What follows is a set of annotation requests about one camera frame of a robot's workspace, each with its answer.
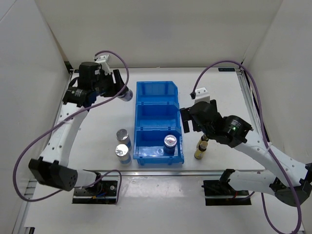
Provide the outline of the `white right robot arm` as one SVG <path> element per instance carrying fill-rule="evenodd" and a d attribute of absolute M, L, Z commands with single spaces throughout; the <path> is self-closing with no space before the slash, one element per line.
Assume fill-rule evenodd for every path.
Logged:
<path fill-rule="evenodd" d="M 281 202 L 295 207 L 305 202 L 312 192 L 312 166 L 298 162 L 274 146 L 269 146 L 251 124 L 240 117 L 222 117 L 216 101 L 200 101 L 181 108 L 183 130 L 202 132 L 209 140 L 227 145 L 257 161 L 263 172 L 240 172 L 226 169 L 216 187 L 225 195 L 249 190 L 275 196 Z"/>

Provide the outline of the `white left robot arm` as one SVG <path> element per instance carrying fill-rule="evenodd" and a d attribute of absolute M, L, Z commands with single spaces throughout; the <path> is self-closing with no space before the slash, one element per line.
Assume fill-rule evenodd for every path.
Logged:
<path fill-rule="evenodd" d="M 102 190 L 100 173 L 68 167 L 70 152 L 78 130 L 97 97 L 126 99 L 130 90 L 120 71 L 108 72 L 96 62 L 83 62 L 62 99 L 55 130 L 38 159 L 31 159 L 29 169 L 41 185 L 64 191 L 85 188 L 91 195 Z"/>

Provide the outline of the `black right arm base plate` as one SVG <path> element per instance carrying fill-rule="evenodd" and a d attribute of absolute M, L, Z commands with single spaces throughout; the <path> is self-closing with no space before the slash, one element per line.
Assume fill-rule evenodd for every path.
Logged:
<path fill-rule="evenodd" d="M 201 187 L 204 190 L 206 206 L 249 206 L 252 204 L 249 191 L 224 189 L 218 180 L 204 180 Z"/>

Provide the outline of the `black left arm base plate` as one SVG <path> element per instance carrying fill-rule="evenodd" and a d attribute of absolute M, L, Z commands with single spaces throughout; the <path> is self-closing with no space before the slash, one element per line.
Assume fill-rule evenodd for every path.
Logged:
<path fill-rule="evenodd" d="M 98 190 L 95 189 L 74 189 L 73 204 L 104 204 L 111 205 L 117 202 L 119 181 L 109 178 L 102 180 Z"/>

